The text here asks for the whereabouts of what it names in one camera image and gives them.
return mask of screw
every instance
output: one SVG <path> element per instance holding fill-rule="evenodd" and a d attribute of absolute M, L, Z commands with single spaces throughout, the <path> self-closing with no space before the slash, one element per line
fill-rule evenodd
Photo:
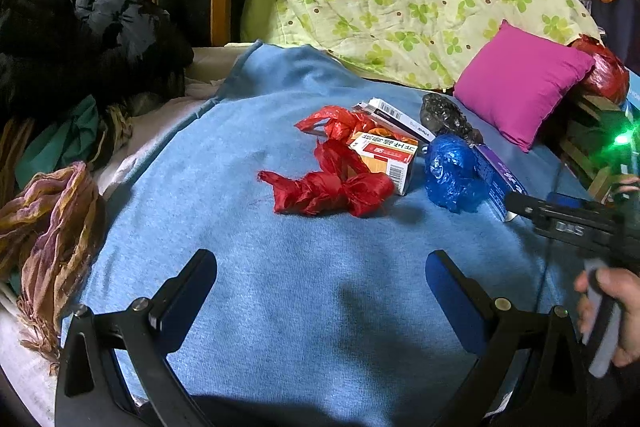
<path fill-rule="evenodd" d="M 509 299 L 505 299 L 504 297 L 498 297 L 494 301 L 494 305 L 501 312 L 507 312 L 511 309 L 511 302 Z"/>
<path fill-rule="evenodd" d="M 554 306 L 554 313 L 561 319 L 564 319 L 569 314 L 569 312 L 562 306 Z"/>
<path fill-rule="evenodd" d="M 74 311 L 74 315 L 76 317 L 82 317 L 83 315 L 86 315 L 87 311 L 89 311 L 89 308 L 87 308 L 84 304 L 80 304 L 76 308 L 76 311 Z"/>
<path fill-rule="evenodd" d="M 131 303 L 131 308 L 135 312 L 141 312 L 142 310 L 146 309 L 147 306 L 149 306 L 149 299 L 147 299 L 146 297 L 138 297 Z"/>

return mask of pink pillow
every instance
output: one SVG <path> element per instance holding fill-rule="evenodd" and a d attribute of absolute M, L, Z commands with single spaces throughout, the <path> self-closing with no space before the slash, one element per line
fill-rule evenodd
<path fill-rule="evenodd" d="M 593 65 L 584 52 L 502 21 L 462 72 L 453 95 L 529 152 L 540 124 Z"/>

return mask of white bed sheet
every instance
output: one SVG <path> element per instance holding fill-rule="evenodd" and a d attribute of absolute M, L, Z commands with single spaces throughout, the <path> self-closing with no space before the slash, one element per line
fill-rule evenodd
<path fill-rule="evenodd" d="M 134 117 L 131 140 L 116 152 L 100 171 L 94 173 L 105 198 L 126 174 L 160 141 L 176 123 L 196 111 L 224 82 L 238 57 L 251 44 L 232 44 L 224 48 L 194 48 L 193 64 L 185 75 L 185 94 L 158 109 Z M 11 290 L 0 283 L 0 366 L 31 415 L 42 427 L 54 427 L 56 378 L 49 376 L 49 362 L 22 347 L 19 311 Z"/>

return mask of gray handle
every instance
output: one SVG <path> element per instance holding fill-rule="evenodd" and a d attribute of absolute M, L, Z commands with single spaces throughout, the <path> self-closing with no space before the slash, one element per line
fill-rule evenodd
<path fill-rule="evenodd" d="M 618 347 L 620 336 L 620 318 L 622 310 L 615 299 L 603 293 L 595 282 L 595 271 L 607 267 L 602 259 L 586 259 L 584 269 L 587 271 L 589 288 L 587 297 L 593 303 L 595 320 L 582 337 L 582 343 L 588 346 L 587 360 L 589 372 L 596 378 L 602 378 L 609 369 L 611 358 Z"/>

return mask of orange and white box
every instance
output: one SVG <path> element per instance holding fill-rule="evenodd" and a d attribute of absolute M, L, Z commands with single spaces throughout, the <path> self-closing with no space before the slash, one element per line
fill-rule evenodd
<path fill-rule="evenodd" d="M 354 134 L 352 140 L 349 147 L 358 153 L 369 170 L 387 174 L 394 182 L 396 194 L 404 196 L 418 147 L 365 132 Z"/>

